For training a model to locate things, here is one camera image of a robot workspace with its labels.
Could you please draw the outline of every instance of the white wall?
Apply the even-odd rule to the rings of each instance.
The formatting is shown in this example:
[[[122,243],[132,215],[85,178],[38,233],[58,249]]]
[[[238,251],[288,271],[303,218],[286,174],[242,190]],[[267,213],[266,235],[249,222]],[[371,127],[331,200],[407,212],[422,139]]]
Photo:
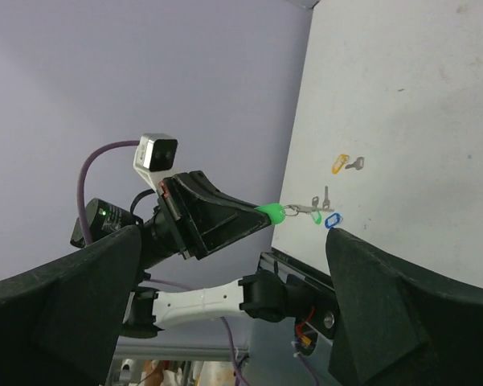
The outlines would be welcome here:
[[[341,228],[483,287],[483,0],[315,7],[281,199],[325,185]],[[298,216],[273,247],[329,273],[326,233]]]
[[[282,0],[0,0],[0,279],[72,251],[76,176],[108,142],[167,132],[181,170],[202,169],[247,201],[277,201],[309,23]],[[128,207],[146,188],[132,156],[99,159],[86,197]],[[153,274],[204,286],[251,273],[270,233]],[[239,344],[247,328],[235,324]],[[226,342],[211,322],[175,334],[157,343]]]

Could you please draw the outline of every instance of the screw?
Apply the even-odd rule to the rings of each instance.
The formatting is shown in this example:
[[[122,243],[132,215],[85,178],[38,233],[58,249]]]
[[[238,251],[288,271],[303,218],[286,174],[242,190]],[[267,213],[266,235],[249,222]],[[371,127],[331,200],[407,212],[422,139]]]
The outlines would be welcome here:
[[[325,327],[330,330],[332,327],[334,327],[334,314],[332,312],[327,312],[327,315],[325,316],[325,318],[323,319],[323,324],[325,325]]]

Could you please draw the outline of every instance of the white board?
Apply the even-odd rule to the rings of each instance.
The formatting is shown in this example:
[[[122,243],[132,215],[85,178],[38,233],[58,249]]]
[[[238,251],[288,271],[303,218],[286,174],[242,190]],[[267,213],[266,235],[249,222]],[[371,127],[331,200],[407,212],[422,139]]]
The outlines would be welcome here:
[[[317,5],[280,201],[324,186],[340,228],[483,287],[483,0]],[[328,273],[327,232],[289,217],[272,246]]]

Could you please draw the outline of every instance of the orange key tag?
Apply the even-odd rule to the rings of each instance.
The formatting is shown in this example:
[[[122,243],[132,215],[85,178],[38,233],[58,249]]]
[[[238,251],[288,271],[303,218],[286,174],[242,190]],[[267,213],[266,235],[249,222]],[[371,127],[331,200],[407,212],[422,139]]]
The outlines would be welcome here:
[[[332,174],[336,175],[350,160],[350,156],[341,154],[336,162],[332,165]]]

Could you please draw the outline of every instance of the lavender wall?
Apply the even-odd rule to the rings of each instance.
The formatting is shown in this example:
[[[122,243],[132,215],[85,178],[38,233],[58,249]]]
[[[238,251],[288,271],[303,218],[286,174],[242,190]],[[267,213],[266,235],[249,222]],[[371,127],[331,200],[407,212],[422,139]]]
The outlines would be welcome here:
[[[180,141],[181,170],[202,169],[253,203],[277,201],[310,16],[283,0],[0,0],[0,279],[72,251],[76,176],[108,142],[166,132]],[[114,150],[99,159],[87,198],[128,207],[146,188],[132,157]],[[217,285],[253,272],[270,236],[152,272]],[[234,323],[238,344],[249,326]],[[219,324],[204,322],[135,343],[226,341]]]

